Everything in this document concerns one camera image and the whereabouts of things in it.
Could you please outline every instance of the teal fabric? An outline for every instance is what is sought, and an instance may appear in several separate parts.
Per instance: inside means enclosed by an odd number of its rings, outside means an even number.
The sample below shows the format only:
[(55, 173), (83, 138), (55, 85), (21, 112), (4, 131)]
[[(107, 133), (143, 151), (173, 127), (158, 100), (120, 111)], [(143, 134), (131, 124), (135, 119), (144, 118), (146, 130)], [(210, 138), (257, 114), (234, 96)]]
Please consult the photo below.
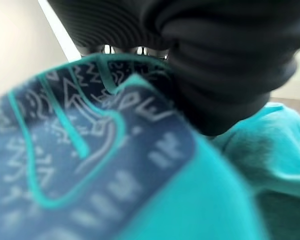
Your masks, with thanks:
[(300, 116), (269, 103), (208, 140), (173, 77), (96, 54), (0, 98), (0, 240), (300, 240)]
[(280, 103), (215, 138), (254, 190), (274, 240), (300, 240), (300, 115)]

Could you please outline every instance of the black corrugated hose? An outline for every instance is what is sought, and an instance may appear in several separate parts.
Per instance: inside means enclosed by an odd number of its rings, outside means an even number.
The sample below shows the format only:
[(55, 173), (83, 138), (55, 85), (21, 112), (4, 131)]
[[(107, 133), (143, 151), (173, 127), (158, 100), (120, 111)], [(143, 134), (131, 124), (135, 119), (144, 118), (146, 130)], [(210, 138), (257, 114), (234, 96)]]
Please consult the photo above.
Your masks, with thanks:
[(296, 71), (300, 0), (126, 0), (147, 30), (172, 40), (177, 105), (216, 136), (259, 111)]

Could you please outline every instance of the black ribbed rubber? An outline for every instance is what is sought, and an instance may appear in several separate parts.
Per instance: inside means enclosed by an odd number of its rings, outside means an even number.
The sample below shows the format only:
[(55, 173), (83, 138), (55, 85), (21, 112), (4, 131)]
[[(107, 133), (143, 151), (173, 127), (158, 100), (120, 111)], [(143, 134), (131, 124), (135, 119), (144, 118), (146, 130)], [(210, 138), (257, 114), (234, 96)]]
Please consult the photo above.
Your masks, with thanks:
[(300, 0), (49, 2), (83, 55), (169, 48), (175, 101), (209, 136), (255, 114), (296, 71)]
[(49, 0), (81, 54), (97, 46), (120, 49), (148, 47), (166, 50), (169, 41), (143, 30), (139, 20), (120, 0)]

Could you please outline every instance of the navy blue fabric patch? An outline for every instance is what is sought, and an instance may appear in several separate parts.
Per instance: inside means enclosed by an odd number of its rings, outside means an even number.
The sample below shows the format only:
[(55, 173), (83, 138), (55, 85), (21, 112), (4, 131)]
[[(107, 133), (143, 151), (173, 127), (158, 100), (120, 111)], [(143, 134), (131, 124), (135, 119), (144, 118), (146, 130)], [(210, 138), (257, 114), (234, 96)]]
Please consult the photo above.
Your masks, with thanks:
[[(116, 85), (160, 69), (108, 66)], [(0, 240), (111, 239), (193, 158), (192, 133), (151, 88), (110, 95), (91, 57), (41, 77), (0, 98)]]

